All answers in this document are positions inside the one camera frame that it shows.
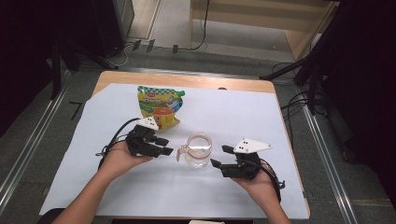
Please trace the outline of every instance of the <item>black curtain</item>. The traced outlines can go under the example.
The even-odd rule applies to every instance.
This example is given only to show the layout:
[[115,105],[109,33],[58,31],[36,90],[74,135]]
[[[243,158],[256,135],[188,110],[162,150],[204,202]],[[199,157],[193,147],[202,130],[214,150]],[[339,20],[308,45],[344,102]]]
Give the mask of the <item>black curtain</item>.
[[396,4],[347,4],[336,38],[318,55],[323,88],[352,132],[345,147],[378,173],[396,207]]
[[38,1],[0,3],[0,136],[51,81],[50,36]]

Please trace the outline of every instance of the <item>gray floor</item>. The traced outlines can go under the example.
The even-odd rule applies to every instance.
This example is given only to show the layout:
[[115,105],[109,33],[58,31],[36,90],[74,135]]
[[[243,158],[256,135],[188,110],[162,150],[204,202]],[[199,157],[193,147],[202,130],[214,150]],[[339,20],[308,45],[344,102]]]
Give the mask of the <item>gray floor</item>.
[[[165,46],[165,40],[169,39],[168,36],[170,36],[169,33],[166,33],[168,28],[161,28],[162,30],[159,31],[161,26],[163,25],[158,23],[157,29],[154,27],[152,36],[157,39],[157,47],[160,47],[159,44],[161,43],[163,43],[163,47],[168,47]],[[291,54],[284,42],[284,36],[279,36],[279,31],[274,32],[276,32],[277,37],[268,39],[277,41],[276,49],[282,50],[263,50],[260,52],[259,50],[253,50],[250,57],[247,57],[248,54],[245,53],[243,55],[235,53],[249,44],[248,41],[247,43],[237,41],[238,38],[246,40],[246,36],[236,35],[234,39],[226,40],[228,43],[242,43],[242,46],[233,49],[227,47],[227,45],[212,45],[215,48],[210,48],[215,40],[210,38],[209,35],[207,39],[209,47],[202,51],[180,51],[173,54],[171,49],[154,48],[151,52],[146,52],[147,46],[141,46],[138,50],[132,50],[132,48],[125,50],[128,55],[126,63],[123,52],[109,60],[113,63],[124,63],[120,67],[120,70],[123,71],[146,68],[205,73],[208,76],[256,79],[258,76],[271,74],[273,66],[277,63],[290,62]],[[262,45],[273,46],[273,43],[269,41],[262,43]],[[245,50],[252,48],[252,46],[247,46]],[[0,223],[2,224],[36,223],[39,219],[38,211],[46,198],[46,190],[50,187],[64,153],[70,144],[73,131],[82,112],[81,108],[77,112],[77,116],[72,119],[78,106],[70,104],[70,102],[84,103],[90,99],[96,80],[103,71],[95,63],[85,60],[83,57],[81,57],[81,61],[83,62],[81,69],[78,72],[70,73],[69,82],[64,83],[67,84],[64,98],[48,129],[42,136],[35,154],[21,177],[21,181],[0,216]],[[286,105],[291,97],[297,93],[297,87],[291,81],[293,76],[294,74],[290,72],[274,81],[280,105]],[[51,85],[48,85],[19,116],[8,132],[0,138],[0,151],[2,153],[2,157],[0,157],[0,177],[2,182],[21,154],[31,132],[50,103],[50,91]],[[344,162],[341,144],[336,139],[330,122],[323,116],[316,116],[316,119],[359,223],[396,223],[395,210],[390,205],[376,174],[364,164],[352,165]],[[291,118],[291,125],[294,136],[294,154],[311,210],[310,219],[293,220],[293,223],[344,223],[303,110]],[[109,223],[109,220],[98,218],[95,223]],[[256,220],[256,223],[267,222],[266,220]]]

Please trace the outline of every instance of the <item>metal rail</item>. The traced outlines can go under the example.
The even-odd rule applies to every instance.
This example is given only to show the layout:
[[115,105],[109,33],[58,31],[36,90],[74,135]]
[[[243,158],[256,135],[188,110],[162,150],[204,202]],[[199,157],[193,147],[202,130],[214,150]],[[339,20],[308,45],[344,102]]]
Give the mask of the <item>metal rail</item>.
[[320,131],[317,118],[311,114],[306,105],[304,106],[304,113],[306,120],[308,121],[309,128],[311,129],[312,135],[314,136],[315,143],[317,144],[319,155],[322,159],[322,163],[326,170],[327,177],[329,177],[335,200],[338,202],[338,206],[340,207],[344,221],[345,223],[350,224],[358,223],[351,202],[347,196],[347,192],[344,188],[343,183],[341,182],[337,170],[335,169],[334,163],[332,162],[332,156],[330,155],[329,149],[327,148],[326,142]]
[[52,121],[53,116],[58,110],[58,107],[61,104],[62,99],[64,98],[64,93],[67,89],[70,79],[71,74],[67,71],[64,74],[64,86],[62,87],[56,98],[49,102],[49,105],[47,106],[43,116],[35,126],[35,129],[33,130],[31,136],[26,142],[26,145],[21,151],[20,156],[15,161],[14,165],[11,168],[11,171],[6,177],[6,180],[0,187],[0,216],[3,214],[9,199],[11,198],[15,188],[18,186],[18,183],[20,182],[24,171],[26,170],[26,167],[28,166],[30,160],[35,154],[35,150],[37,149],[41,138],[43,137],[44,133],[50,125],[50,122]]

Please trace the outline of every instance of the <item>floor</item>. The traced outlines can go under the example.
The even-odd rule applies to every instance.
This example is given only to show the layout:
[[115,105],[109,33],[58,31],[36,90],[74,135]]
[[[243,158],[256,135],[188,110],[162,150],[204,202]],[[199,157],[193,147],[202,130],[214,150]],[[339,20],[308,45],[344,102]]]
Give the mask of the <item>floor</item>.
[[[152,32],[148,35],[149,39],[155,39],[154,46],[157,48],[152,51],[147,51],[147,46],[141,46],[136,50],[128,48],[124,51],[127,58],[124,52],[121,52],[109,60],[122,64],[129,59],[120,67],[120,70],[124,71],[135,69],[165,73],[170,70],[189,71],[195,75],[238,78],[269,75],[274,69],[286,65],[277,65],[278,63],[293,62],[283,31],[273,29],[259,31],[256,27],[236,27],[217,23],[207,25],[207,38],[202,49],[173,54],[171,49],[165,48],[171,48],[174,44],[179,44],[181,47],[187,44],[185,36],[181,35],[185,32],[186,24],[182,19],[177,23],[175,18],[169,18],[172,14],[169,10],[178,8],[178,11],[184,14],[185,11],[180,9],[185,7],[186,2],[188,1],[161,1]],[[200,22],[196,21],[194,27],[193,39],[196,44],[199,43],[202,34]],[[230,33],[226,32],[229,35],[218,40],[217,32],[222,29],[227,29]],[[257,35],[244,35],[248,30],[254,30]],[[257,36],[261,35],[267,37],[259,41]],[[23,154],[25,148],[33,149],[32,154],[23,154],[30,162],[23,167],[18,185],[11,188],[13,193],[6,199],[7,206],[1,207],[0,223],[2,224],[36,223],[39,218],[38,211],[73,137],[73,130],[78,124],[83,103],[90,99],[94,84],[103,71],[96,64],[85,59],[81,60],[83,66],[79,72],[65,73],[66,89],[63,97],[58,99],[59,102],[49,103],[51,86],[48,86],[37,95],[31,106],[26,108],[0,139],[1,180],[6,180],[13,164]],[[294,86],[291,81],[293,76],[294,74],[290,72],[274,80],[280,105],[286,105],[292,96],[306,88],[299,89]],[[52,114],[52,118],[45,123],[44,132],[36,137],[38,140],[36,145],[32,145],[29,136],[35,131],[41,116],[48,113],[50,104],[57,108],[56,113]],[[317,115],[310,118],[302,108],[290,121],[294,154],[311,209],[309,220],[293,220],[293,223],[396,223],[395,211],[376,174],[364,164],[349,164],[343,161],[341,143],[336,139],[332,125],[325,117]],[[321,134],[319,137],[314,136],[315,127],[312,127],[311,123],[318,124]],[[327,154],[321,151],[323,148],[327,150]],[[332,163],[324,164],[326,161],[324,157],[331,158]],[[335,171],[335,175],[329,175],[329,166],[330,170]],[[332,186],[332,178],[339,178],[341,186]],[[335,198],[339,195],[336,189],[345,191],[353,211],[352,221],[347,220],[341,212],[341,206]],[[94,223],[109,223],[109,220],[97,218]],[[267,221],[255,220],[255,223],[267,223]]]

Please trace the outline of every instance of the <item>person's left hand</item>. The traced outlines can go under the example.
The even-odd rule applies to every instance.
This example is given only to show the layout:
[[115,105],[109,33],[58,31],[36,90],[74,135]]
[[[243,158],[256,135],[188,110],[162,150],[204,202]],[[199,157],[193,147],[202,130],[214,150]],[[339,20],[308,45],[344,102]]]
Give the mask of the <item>person's left hand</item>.
[[126,142],[122,141],[116,143],[109,150],[98,173],[101,173],[108,178],[115,179],[118,176],[125,174],[136,165],[151,160],[152,157],[131,155]]

